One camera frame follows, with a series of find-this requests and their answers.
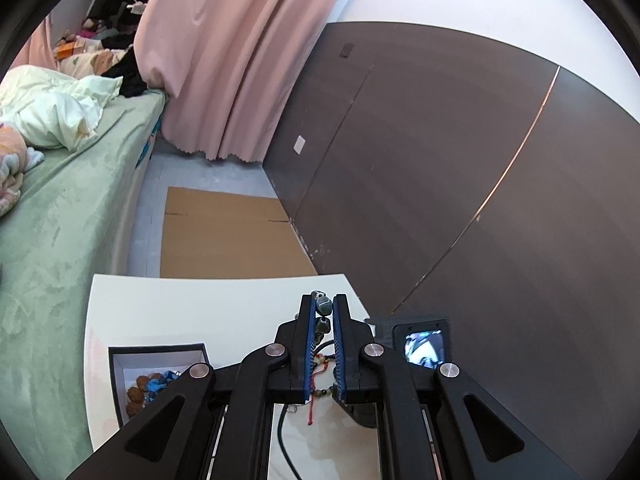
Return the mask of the black jewelry box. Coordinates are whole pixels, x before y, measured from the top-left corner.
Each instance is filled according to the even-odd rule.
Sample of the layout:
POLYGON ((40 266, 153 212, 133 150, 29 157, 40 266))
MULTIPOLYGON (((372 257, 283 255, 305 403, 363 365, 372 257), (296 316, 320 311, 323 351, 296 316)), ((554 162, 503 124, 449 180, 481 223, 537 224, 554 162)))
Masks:
POLYGON ((126 425, 193 364, 207 362, 208 356, 202 342, 108 348, 118 426, 126 425))

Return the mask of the brown cardboard sheet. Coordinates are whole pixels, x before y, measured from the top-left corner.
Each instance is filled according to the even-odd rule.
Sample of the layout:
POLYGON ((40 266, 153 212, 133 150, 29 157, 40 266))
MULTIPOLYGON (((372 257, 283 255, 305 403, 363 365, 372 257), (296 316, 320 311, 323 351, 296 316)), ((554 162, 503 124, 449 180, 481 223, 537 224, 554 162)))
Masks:
POLYGON ((168 188, 163 278, 296 278, 316 274, 275 198, 168 188))

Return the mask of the green bed mattress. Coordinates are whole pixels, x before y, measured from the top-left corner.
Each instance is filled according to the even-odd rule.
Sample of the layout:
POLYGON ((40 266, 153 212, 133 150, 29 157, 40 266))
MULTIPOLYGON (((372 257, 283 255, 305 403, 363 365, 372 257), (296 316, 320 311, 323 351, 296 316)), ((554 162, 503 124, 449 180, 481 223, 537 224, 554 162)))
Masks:
POLYGON ((1 220, 1 422, 39 479, 63 479, 91 452, 84 338, 94 274, 126 269, 163 93, 114 99, 99 140, 47 152, 1 220))

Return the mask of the pink fleece blanket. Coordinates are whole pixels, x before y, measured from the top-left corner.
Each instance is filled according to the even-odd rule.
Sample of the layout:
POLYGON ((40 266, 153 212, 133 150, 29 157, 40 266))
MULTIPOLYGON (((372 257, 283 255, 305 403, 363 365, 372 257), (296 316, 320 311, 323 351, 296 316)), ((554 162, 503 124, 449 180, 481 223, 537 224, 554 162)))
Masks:
POLYGON ((3 217, 20 199, 25 174, 40 165, 44 155, 28 146, 21 133, 7 124, 1 125, 0 150, 0 216, 3 217))

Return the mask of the black garment on bed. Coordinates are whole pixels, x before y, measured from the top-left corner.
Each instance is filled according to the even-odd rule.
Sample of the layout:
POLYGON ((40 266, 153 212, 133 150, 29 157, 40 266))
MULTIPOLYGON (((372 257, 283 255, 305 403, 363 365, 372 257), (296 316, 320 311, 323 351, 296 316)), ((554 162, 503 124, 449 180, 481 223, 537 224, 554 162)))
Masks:
POLYGON ((111 68, 102 74, 105 78, 120 78, 119 94, 124 98, 142 96, 148 90, 148 84, 143 80, 138 67, 134 47, 130 47, 124 56, 111 68))

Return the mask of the pale green pillow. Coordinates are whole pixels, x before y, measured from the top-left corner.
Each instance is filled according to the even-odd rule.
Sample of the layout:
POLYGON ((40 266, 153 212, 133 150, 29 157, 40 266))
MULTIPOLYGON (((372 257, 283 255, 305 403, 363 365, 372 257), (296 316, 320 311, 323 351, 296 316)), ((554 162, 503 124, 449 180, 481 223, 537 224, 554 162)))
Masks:
POLYGON ((120 77, 76 79, 39 66, 17 66, 1 81, 1 122, 34 148, 82 151, 99 139, 105 107, 121 86, 120 77))

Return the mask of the pink curtain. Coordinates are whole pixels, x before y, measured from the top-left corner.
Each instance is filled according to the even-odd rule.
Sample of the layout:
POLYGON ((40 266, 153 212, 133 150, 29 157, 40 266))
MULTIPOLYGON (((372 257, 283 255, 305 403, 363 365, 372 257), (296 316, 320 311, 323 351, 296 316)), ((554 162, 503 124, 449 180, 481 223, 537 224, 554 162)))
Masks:
POLYGON ((162 135, 209 159, 266 156, 337 0, 149 0, 134 55, 167 93, 162 135))

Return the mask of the white wall socket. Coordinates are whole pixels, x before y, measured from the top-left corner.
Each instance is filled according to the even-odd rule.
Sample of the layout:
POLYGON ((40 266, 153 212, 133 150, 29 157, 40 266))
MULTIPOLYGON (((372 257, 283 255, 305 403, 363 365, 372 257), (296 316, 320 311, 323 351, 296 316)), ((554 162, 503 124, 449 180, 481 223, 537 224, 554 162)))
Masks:
POLYGON ((306 140, 302 136, 298 136, 293 146, 294 152, 297 155, 302 154, 305 144, 306 144, 306 140))

